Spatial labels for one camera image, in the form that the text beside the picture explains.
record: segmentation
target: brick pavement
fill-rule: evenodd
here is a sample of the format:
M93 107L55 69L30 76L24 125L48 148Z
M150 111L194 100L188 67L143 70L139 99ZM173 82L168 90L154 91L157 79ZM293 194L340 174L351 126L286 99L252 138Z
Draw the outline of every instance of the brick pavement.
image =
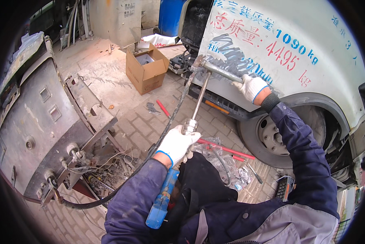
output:
M182 53L183 47L182 45L172 46L160 50L165 56L171 58ZM156 104L156 99L160 99L171 114L178 103L172 95L180 98L184 89L183 84L184 80L180 76L168 71L162 87L150 92L147 99L138 106L117 115L118 122L114 126L116 129L115 139L123 148L132 150L134 157L143 158L150 146L158 140L168 123L168 118L164 114L148 113L146 103L154 103L156 109L161 111ZM172 128L193 114L195 104L195 99L186 96L175 121L172 123ZM202 133L203 137L218 136L224 146L249 154L248 149L239 139L234 119L202 104L197 120L199 121L198 131ZM257 159L249 160L249 163L261 176L264 183L261 185L254 178L245 189L238 193L238 201L259 203L271 199L277 187L277 183L274 182L279 177L277 170ZM72 202L87 203L92 201L74 190L67 191L63 186L59 188L59 191L65 199ZM45 228L49 236L57 243L100 243L101 237L105 233L104 220L107 209L103 206L89 210L73 210L58 205L55 201L52 201L46 209L41 209L35 203L27 202L27 204L35 220Z

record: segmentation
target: truck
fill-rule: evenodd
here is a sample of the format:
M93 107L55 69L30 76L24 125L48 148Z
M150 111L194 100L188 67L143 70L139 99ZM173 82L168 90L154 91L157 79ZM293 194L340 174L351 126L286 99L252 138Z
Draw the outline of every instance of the truck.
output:
M329 2L187 0L178 38L186 51L170 60L171 70L187 80L195 58L204 55L239 77L261 77L312 128L338 190L361 186L365 66L351 30ZM203 81L196 76L189 95L197 98ZM203 103L236 120L241 140L259 160L291 169L274 122L230 83L213 74Z

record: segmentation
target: wheel arch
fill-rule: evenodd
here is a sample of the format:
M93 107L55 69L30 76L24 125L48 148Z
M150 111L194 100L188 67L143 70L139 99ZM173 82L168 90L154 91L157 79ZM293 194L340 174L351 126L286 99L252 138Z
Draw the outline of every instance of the wheel arch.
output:
M320 93L311 93L311 92L296 93L289 96L285 96L280 100L289 107L313 105L327 110L334 116L334 118L340 125L341 129L340 140L344 139L350 131L349 124L343 110L334 100L332 100L330 97L326 95Z

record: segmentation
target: dark blue jacket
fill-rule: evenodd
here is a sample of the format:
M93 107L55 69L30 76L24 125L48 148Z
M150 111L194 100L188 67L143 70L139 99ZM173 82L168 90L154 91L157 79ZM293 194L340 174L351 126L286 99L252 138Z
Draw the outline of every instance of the dark blue jacket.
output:
M226 243L253 233L276 209L298 203L339 218L337 186L331 178L325 152L317 144L311 128L283 103L269 113L283 136L293 161L297 188L288 202L274 198L263 203L211 203L205 206L208 237L211 244ZM154 199L166 177L164 165L150 159L143 168L119 190L108 205L102 243L150 243L150 228L145 221ZM199 214L181 228L179 243L195 243Z

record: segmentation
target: sleeve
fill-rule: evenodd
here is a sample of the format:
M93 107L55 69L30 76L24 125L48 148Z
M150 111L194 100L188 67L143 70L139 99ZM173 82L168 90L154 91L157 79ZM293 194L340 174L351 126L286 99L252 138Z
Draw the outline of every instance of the sleeve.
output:
M146 218L159 194L168 170L150 159L129 179L108 204L105 234L101 243L151 243Z
M337 185L312 129L282 102L273 107L269 115L278 127L293 163L297 187L288 200L339 218Z

